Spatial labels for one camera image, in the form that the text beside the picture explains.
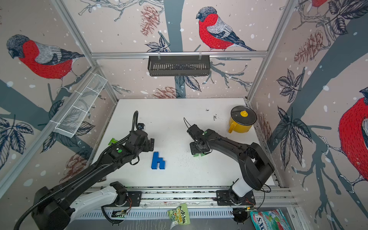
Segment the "long green lego brick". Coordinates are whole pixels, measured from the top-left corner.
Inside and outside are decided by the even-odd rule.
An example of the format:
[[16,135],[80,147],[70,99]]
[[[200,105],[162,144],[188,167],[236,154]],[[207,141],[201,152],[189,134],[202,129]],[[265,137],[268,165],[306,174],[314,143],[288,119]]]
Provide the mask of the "long green lego brick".
[[206,156],[207,153],[196,153],[196,154],[193,154],[193,157],[199,157],[199,156]]

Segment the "long blue lego brick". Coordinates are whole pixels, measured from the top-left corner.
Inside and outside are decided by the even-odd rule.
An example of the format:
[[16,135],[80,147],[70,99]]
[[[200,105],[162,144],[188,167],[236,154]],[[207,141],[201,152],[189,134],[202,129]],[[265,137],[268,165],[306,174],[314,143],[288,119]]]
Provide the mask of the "long blue lego brick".
[[159,156],[158,152],[154,152],[152,156],[151,169],[153,170],[164,170],[166,166],[165,160]]

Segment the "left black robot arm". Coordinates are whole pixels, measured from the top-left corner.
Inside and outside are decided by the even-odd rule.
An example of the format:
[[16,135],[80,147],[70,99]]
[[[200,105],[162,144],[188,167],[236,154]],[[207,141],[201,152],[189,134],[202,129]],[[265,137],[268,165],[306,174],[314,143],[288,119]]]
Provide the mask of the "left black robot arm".
[[142,130],[129,133],[127,137],[109,146],[98,160],[72,179],[51,189],[46,186],[34,196],[34,204],[18,219],[14,229],[20,229],[22,222],[31,215],[41,230],[63,230],[72,220],[76,208],[72,203],[87,189],[103,177],[118,170],[142,152],[154,150],[154,139]]

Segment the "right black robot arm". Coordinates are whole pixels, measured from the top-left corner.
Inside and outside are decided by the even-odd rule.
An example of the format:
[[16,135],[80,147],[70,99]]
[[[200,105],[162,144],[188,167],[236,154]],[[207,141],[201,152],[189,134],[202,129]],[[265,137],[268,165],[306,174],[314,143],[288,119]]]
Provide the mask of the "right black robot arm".
[[192,155],[208,155],[216,150],[238,163],[241,178],[230,188],[232,199],[244,197],[252,190],[260,191],[275,171],[270,159],[257,143],[249,145],[235,142],[212,129],[203,131],[197,125],[190,126],[187,133],[193,139],[190,143]]

